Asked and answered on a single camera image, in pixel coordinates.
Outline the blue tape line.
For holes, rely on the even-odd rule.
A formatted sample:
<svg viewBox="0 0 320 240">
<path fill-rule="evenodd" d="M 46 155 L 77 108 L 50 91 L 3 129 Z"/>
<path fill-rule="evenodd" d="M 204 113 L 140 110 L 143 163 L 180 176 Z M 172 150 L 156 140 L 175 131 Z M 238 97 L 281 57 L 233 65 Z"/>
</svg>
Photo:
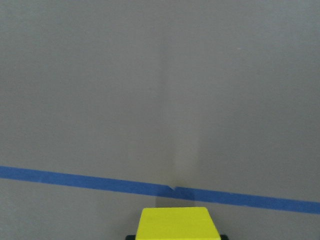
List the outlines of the blue tape line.
<svg viewBox="0 0 320 240">
<path fill-rule="evenodd" d="M 294 200 L 188 187 L 171 188 L 168 185 L 163 184 L 10 166 L 1 166 L 0 177 L 2 179 L 15 181 L 172 198 L 186 201 L 216 203 L 315 215 L 320 213 L 320 204 L 319 202 L 315 201 Z"/>
</svg>

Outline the yellow cube block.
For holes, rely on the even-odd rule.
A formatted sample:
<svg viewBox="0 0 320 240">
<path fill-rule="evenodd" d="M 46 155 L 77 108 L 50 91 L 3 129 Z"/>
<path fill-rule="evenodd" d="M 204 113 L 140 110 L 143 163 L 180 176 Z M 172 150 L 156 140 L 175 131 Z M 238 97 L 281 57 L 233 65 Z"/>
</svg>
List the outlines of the yellow cube block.
<svg viewBox="0 0 320 240">
<path fill-rule="evenodd" d="M 220 240 L 205 207 L 155 207 L 141 212 L 137 240 Z"/>
</svg>

